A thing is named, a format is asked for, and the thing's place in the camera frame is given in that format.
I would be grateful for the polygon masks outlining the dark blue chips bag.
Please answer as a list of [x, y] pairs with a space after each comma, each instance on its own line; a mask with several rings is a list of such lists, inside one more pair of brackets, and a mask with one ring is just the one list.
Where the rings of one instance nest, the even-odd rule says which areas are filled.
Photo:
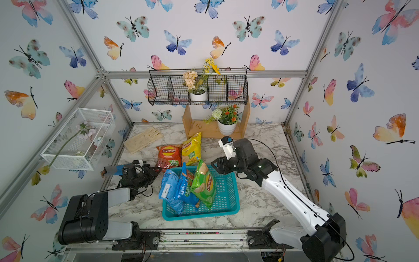
[[170, 169], [166, 170], [161, 181], [159, 199], [166, 201], [176, 214], [182, 215], [183, 201], [177, 198], [178, 182], [179, 176]]

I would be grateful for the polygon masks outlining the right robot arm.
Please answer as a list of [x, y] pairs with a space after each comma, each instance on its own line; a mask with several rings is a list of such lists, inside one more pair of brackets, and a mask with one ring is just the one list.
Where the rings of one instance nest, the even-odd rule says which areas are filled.
[[292, 247], [304, 252], [311, 262], [331, 262], [347, 245], [346, 222], [338, 213], [328, 211], [314, 204], [296, 189], [281, 173], [279, 167], [269, 159], [259, 158], [251, 139], [233, 141], [225, 136], [218, 142], [224, 157], [219, 157], [211, 166], [222, 175], [244, 173], [276, 197], [298, 220], [301, 228], [278, 226], [274, 219], [263, 230], [250, 231], [253, 239], [249, 247]]

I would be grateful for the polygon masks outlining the red Lay's chips bag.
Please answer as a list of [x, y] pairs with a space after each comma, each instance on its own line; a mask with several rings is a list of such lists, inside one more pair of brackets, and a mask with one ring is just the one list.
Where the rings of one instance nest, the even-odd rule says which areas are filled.
[[182, 165], [182, 145], [160, 145], [157, 146], [158, 158], [156, 162], [156, 168], [162, 170], [180, 167]]

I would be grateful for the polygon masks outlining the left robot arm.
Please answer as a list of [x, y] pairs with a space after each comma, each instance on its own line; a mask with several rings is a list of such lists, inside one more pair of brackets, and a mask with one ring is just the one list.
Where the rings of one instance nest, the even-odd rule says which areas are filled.
[[104, 177], [120, 177], [117, 187], [71, 197], [57, 233], [59, 243], [70, 245], [115, 240], [121, 249], [140, 247], [144, 237], [138, 224], [110, 220], [109, 209], [144, 195], [161, 171], [162, 168], [138, 160], [105, 167], [101, 172]]

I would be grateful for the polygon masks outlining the green Lay's chips bag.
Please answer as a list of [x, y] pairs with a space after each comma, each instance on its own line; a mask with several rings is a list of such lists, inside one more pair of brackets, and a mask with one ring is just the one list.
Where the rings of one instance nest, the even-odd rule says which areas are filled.
[[196, 168], [191, 193], [201, 200], [209, 210], [212, 208], [216, 198], [216, 180], [202, 159]]

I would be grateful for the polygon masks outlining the light blue lime chips bag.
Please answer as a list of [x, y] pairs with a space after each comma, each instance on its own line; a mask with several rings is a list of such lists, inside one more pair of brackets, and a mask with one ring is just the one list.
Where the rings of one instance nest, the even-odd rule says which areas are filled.
[[194, 206], [196, 210], [198, 210], [200, 206], [200, 199], [191, 191], [194, 178], [195, 175], [189, 169], [187, 169], [187, 165], [184, 162], [175, 193], [175, 199], [190, 204]]

